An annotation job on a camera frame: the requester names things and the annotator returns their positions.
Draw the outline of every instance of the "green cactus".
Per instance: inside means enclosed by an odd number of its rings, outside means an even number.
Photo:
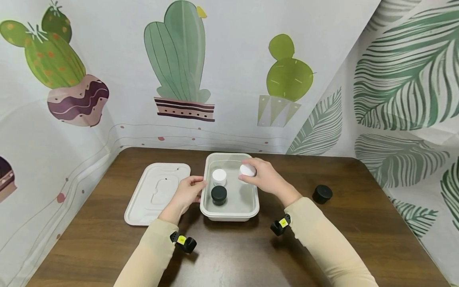
[[[50,7],[46,10],[41,20],[41,28],[48,33],[56,33],[67,43],[72,38],[72,27],[70,20],[60,11],[62,6],[57,5],[57,1],[51,0]]]
[[[277,60],[266,78],[271,96],[298,101],[311,88],[313,72],[304,62],[294,59],[295,47],[286,34],[275,36],[269,43],[269,52]]]
[[[144,31],[145,48],[161,83],[163,98],[205,103],[209,90],[199,90],[204,67],[204,25],[196,6],[175,1],[166,11],[164,22],[152,22]]]
[[[22,23],[6,20],[0,24],[0,34],[5,40],[17,47],[24,47],[26,42],[32,41],[32,36],[27,34],[27,28]]]
[[[0,24],[0,30],[9,43],[24,47],[27,64],[35,77],[51,89],[80,83],[86,69],[71,46],[56,33],[42,32],[38,25],[36,29],[29,26],[27,29],[19,22],[7,20]]]

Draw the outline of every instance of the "yellow sticker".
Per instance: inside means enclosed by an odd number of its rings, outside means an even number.
[[[196,11],[198,12],[199,18],[207,18],[206,13],[204,12],[204,10],[201,7],[199,7],[199,6],[196,7]]]
[[[280,226],[282,226],[282,228],[286,227],[288,225],[288,222],[285,218],[281,219],[281,221],[279,221],[280,223]]]
[[[186,237],[183,235],[180,235],[179,238],[177,239],[177,243],[180,243],[182,245],[185,244]]]

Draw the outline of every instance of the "fabric backdrop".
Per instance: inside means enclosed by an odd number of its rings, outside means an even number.
[[[132,146],[355,157],[459,283],[458,1],[3,0],[0,21],[0,286]]]

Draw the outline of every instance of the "red dot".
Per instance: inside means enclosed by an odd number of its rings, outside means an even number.
[[[65,200],[65,195],[61,192],[56,197],[57,203],[63,203]]]

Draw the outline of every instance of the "black jar lid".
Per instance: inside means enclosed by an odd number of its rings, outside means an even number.
[[[212,200],[221,202],[226,199],[226,188],[224,186],[216,186],[210,192]]]
[[[313,193],[313,200],[318,204],[324,204],[333,196],[333,192],[328,186],[318,185]]]

